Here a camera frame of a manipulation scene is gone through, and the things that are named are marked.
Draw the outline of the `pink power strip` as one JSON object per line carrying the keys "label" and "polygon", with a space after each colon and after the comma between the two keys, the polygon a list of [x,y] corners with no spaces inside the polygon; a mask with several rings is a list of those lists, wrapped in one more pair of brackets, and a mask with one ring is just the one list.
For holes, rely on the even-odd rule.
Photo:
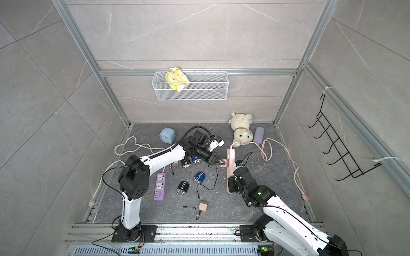
{"label": "pink power strip", "polygon": [[229,178],[234,176],[234,171],[236,168],[236,164],[235,164],[235,150],[233,148],[229,148],[227,150],[227,161],[226,161],[226,173],[227,173],[227,177],[226,177],[226,182],[227,182],[227,193],[231,194],[231,192],[229,191]]}

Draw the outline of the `black electric shaver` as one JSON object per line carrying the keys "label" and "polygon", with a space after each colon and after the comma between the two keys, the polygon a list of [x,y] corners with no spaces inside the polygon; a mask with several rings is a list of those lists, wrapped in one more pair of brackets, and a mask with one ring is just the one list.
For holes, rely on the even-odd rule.
{"label": "black electric shaver", "polygon": [[181,160],[181,165],[184,169],[189,169],[192,166],[191,160],[188,157],[186,157]]}

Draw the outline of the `pink charger plug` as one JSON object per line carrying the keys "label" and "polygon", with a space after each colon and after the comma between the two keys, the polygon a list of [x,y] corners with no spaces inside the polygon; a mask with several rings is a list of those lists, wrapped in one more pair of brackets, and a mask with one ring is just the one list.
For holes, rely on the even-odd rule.
{"label": "pink charger plug", "polygon": [[220,167],[227,167],[226,159],[222,160]]}
{"label": "pink charger plug", "polygon": [[208,204],[209,204],[209,203],[206,202],[206,201],[200,201],[199,207],[198,207],[199,211],[204,211],[204,212],[206,212],[207,209],[208,209]]}

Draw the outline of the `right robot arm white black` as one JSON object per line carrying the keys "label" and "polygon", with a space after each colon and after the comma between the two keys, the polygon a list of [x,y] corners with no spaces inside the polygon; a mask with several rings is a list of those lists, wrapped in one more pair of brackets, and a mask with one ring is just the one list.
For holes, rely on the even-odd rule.
{"label": "right robot arm white black", "polygon": [[259,185],[247,167],[238,167],[228,179],[230,192],[242,196],[250,208],[263,215],[254,223],[255,237],[279,244],[294,256],[348,256],[360,250],[347,248],[343,239],[315,228],[305,221],[268,186]]}

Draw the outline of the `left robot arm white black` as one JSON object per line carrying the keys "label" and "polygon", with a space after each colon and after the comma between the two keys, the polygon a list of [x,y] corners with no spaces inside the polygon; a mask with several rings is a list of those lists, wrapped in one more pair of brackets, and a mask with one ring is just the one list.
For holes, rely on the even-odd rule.
{"label": "left robot arm white black", "polygon": [[189,160],[195,156],[212,167],[224,165],[225,161],[214,151],[224,145],[221,137],[212,135],[209,130],[200,125],[190,128],[177,142],[170,147],[151,155],[130,156],[118,177],[121,194],[122,215],[115,227],[113,243],[153,242],[156,226],[144,230],[141,225],[140,208],[142,197],[149,187],[149,178],[161,168],[176,161]]}

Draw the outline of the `black shaver power plug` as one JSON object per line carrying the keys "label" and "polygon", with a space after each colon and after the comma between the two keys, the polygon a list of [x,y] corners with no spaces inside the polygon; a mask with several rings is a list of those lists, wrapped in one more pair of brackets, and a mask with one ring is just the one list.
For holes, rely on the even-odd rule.
{"label": "black shaver power plug", "polygon": [[177,192],[183,195],[187,193],[189,187],[190,185],[187,181],[181,181],[177,187]]}

